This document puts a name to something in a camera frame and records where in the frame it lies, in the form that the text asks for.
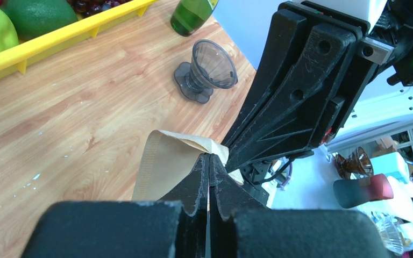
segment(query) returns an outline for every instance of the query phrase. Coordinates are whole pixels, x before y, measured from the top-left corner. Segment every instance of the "yellow crate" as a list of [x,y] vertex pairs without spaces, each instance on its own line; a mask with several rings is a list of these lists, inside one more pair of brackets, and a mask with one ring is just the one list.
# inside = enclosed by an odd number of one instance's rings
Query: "yellow crate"
[[47,33],[0,52],[0,79],[16,71],[26,73],[26,67],[64,50],[101,31],[116,26],[136,15],[141,17],[148,6],[158,0],[133,0],[87,19]]

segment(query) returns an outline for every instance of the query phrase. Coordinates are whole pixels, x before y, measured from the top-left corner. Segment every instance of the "grape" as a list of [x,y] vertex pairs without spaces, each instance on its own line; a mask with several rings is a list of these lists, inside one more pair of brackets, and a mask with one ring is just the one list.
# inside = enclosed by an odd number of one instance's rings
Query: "grape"
[[83,18],[88,18],[89,16],[91,16],[91,14],[88,11],[86,11],[81,13],[81,16],[83,16]]
[[76,1],[73,7],[76,12],[83,13],[83,12],[86,12],[86,9],[88,8],[88,4],[84,1]]
[[90,15],[95,15],[97,13],[102,12],[102,8],[99,4],[92,4],[89,8],[88,8],[88,13]]
[[119,5],[121,5],[121,4],[118,1],[116,1],[116,0],[111,1],[111,7],[117,7]]
[[111,9],[111,4],[108,4],[108,2],[105,2],[105,4],[102,5],[102,11],[106,11],[110,9]]

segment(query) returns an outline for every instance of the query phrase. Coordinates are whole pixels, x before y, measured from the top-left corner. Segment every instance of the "cardboard box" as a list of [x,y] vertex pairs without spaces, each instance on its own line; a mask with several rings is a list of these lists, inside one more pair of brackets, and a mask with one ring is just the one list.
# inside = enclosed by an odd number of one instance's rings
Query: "cardboard box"
[[392,152],[396,152],[396,148],[393,147],[393,146],[388,147],[386,149],[379,150],[379,151],[373,153],[373,155],[371,155],[371,157],[379,157],[379,156],[386,155],[386,154],[389,154],[389,153],[392,153]]
[[409,175],[412,175],[412,173],[413,173],[413,165],[408,164],[408,169],[409,169]]
[[376,140],[376,143],[380,146],[380,149],[388,149],[391,147],[396,151],[396,143],[390,136]]

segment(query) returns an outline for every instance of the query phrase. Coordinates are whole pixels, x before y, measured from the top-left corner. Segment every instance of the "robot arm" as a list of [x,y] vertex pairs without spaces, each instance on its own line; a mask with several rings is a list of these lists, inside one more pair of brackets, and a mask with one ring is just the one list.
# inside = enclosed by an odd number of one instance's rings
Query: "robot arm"
[[413,85],[413,1],[296,2],[274,13],[249,94],[222,142],[227,170],[240,168],[245,178],[333,139],[364,87],[390,66],[389,84]]

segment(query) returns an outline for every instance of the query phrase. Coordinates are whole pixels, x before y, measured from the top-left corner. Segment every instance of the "wooden table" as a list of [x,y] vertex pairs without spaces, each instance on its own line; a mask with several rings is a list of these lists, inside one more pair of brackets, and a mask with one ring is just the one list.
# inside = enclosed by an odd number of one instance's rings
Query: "wooden table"
[[[146,138],[162,129],[221,141],[255,71],[211,18],[189,38],[169,24],[177,0],[0,80],[0,257],[23,250],[61,200],[130,200]],[[220,44],[239,76],[199,105],[173,71],[198,39]]]

